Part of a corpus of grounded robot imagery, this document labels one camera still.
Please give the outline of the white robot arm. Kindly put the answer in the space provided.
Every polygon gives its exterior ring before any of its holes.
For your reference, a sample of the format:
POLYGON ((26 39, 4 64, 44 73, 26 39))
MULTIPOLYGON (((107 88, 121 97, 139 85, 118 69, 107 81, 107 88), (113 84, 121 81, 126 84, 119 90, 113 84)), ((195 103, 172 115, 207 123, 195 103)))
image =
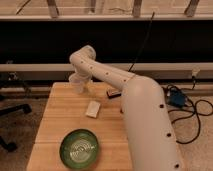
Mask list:
POLYGON ((86 45, 70 55, 80 78, 91 76, 121 91, 121 109, 133 171, 185 171, 162 87, 152 78, 95 60, 86 45))

